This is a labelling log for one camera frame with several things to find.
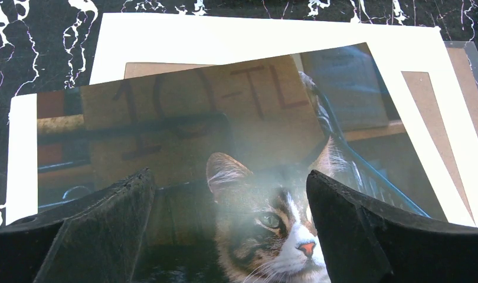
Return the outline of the cat photo print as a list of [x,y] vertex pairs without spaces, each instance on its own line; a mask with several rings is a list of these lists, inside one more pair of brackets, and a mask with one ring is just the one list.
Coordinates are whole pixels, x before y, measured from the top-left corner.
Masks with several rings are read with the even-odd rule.
[[366,43],[16,96],[9,135],[7,225],[150,169],[130,282],[332,282],[313,170],[453,223]]

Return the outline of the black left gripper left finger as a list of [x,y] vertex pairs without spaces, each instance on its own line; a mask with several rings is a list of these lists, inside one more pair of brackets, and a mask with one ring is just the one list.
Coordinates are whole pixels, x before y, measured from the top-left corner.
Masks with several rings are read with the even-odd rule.
[[0,282],[130,282],[155,192],[144,168],[0,227]]

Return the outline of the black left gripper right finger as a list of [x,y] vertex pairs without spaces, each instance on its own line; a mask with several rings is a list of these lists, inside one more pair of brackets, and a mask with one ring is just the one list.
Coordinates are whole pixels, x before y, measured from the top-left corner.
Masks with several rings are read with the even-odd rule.
[[478,282],[478,228],[407,212],[316,170],[306,191],[332,282]]

